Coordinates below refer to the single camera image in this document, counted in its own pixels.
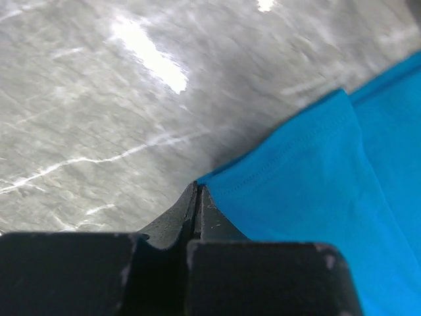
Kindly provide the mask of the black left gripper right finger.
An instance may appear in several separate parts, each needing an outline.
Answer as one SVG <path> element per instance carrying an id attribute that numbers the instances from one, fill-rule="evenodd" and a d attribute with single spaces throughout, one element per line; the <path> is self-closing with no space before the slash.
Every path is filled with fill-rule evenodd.
<path id="1" fill-rule="evenodd" d="M 361 315 L 341 252 L 320 242 L 254 242 L 198 191 L 187 245 L 187 315 Z"/>

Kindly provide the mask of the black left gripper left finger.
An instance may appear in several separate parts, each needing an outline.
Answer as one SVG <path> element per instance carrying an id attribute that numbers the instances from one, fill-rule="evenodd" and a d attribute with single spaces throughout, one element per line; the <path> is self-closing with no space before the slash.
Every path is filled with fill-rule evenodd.
<path id="1" fill-rule="evenodd" d="M 1 314 L 181 314 L 197 191 L 137 232 L 3 235 Z"/>

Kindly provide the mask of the blue t shirt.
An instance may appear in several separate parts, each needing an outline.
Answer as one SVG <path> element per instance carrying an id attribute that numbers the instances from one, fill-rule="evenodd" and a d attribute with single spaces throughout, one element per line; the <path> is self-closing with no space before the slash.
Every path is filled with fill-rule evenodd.
<path id="1" fill-rule="evenodd" d="M 366 315 L 420 314 L 419 53 L 198 182 L 252 240 L 337 247 Z"/>

